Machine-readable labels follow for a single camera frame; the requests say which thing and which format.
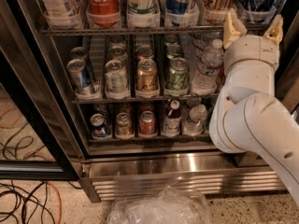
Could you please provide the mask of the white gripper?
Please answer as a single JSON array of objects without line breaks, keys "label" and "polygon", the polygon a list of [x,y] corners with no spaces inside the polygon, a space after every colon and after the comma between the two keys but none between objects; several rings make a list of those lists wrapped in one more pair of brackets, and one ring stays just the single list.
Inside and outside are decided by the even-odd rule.
[{"label": "white gripper", "polygon": [[283,38],[283,17],[277,14],[262,36],[245,35],[247,28],[231,8],[223,24],[224,74],[244,61],[260,61],[278,70],[280,56],[278,45]]}]

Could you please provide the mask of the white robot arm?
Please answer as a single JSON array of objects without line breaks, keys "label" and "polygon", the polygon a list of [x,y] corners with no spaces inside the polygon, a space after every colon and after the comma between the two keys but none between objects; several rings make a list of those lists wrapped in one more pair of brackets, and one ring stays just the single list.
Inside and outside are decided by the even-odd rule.
[{"label": "white robot arm", "polygon": [[299,204],[299,125],[275,97],[283,18],[263,35],[249,35],[230,9],[223,27],[226,76],[209,122],[213,144],[225,153],[254,152],[277,173]]}]

